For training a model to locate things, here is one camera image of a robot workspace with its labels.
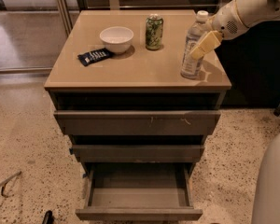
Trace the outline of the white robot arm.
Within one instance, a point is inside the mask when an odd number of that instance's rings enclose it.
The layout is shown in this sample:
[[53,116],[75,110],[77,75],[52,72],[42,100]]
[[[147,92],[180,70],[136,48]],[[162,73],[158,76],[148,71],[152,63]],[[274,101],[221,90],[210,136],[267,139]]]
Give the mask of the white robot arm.
[[[263,22],[280,19],[280,0],[232,0],[206,22],[206,33],[189,52],[198,60]],[[259,168],[251,224],[280,224],[280,134],[268,145]]]

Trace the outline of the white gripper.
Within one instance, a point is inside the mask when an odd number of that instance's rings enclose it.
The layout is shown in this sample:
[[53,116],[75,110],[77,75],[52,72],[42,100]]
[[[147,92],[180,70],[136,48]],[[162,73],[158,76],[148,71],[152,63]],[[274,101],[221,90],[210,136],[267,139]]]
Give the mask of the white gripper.
[[232,40],[248,31],[240,18],[236,1],[232,0],[214,17],[209,17],[205,22],[205,31],[206,33],[190,51],[190,57],[194,60],[201,59],[205,54],[219,47],[222,39]]

